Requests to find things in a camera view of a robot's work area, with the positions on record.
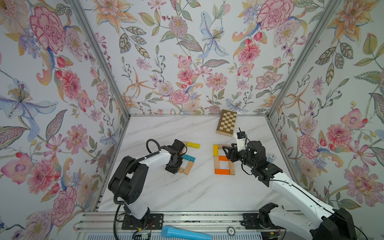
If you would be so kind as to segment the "teal block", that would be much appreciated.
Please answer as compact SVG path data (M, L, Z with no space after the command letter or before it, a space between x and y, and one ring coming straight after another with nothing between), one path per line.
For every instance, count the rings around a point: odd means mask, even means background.
M187 160L187 161L190 161L190 162L194 162L194 161L196 160L195 157L189 156L189 155L187 155L187 154L182 155L182 158L183 158L184 160Z

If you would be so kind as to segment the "yellow block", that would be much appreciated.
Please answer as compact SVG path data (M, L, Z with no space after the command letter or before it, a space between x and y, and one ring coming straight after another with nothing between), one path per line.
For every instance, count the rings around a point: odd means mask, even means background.
M191 143L191 142L187 142L187 147L191 147L191 148L196 148L196 149L199 149L200 148L200 144L196 144L196 143Z
M213 145L213 156L218 157L219 156L219 146Z

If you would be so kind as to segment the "natural wood block diagonal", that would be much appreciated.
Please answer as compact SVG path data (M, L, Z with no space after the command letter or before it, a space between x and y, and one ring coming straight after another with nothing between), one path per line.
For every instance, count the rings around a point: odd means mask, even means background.
M233 162L229 162L229 170L230 175L234 176L236 174L235 164Z

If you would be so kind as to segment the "orange block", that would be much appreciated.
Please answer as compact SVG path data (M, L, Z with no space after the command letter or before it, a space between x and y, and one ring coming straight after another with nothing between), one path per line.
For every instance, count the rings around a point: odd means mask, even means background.
M219 161L230 161L226 156L219 156Z
M216 175L231 175L231 171L226 170L226 169L215 169L215 174Z

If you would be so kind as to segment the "natural wood block top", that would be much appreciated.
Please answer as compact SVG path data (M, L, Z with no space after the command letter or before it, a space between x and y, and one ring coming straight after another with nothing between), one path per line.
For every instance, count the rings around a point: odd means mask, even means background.
M225 148L232 148L231 145L218 145L219 149L222 149L223 147L225 147Z

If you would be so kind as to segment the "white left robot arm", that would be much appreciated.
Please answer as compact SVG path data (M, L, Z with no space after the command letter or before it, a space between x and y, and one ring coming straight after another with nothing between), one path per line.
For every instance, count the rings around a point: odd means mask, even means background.
M149 154L144 157L124 157L108 183L114 204L123 206L128 215L140 221L150 213L149 207L140 200L147 175L157 168L176 174L188 149L179 140L174 140L172 145L160 146L154 139L147 140L146 148Z

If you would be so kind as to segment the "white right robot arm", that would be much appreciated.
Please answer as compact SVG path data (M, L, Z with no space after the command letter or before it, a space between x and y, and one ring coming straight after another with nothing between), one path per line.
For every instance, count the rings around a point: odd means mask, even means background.
M256 223L263 229L282 227L305 240L356 240L357 228L352 215L335 209L309 194L281 168L269 162L260 141L250 141L245 132L236 134L236 143L224 146L231 162L240 162L251 169L250 175L266 187L282 195L299 209L302 216L289 213L277 204L268 203L259 209Z

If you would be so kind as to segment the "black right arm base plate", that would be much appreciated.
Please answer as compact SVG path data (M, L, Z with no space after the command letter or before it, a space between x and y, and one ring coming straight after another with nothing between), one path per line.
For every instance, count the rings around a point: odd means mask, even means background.
M269 217L271 211L277 207L277 204L268 203L261 207L257 213L244 213L242 214L243 220L240 221L240 224L245 227L246 230L269 230L281 228L280 226L275 226Z

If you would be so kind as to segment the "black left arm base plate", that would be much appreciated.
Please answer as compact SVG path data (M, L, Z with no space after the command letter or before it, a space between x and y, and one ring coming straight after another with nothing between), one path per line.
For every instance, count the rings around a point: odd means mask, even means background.
M164 214L146 213L139 220L132 215L126 215L123 219L122 230L139 230L147 227L149 230L161 230L164 224Z

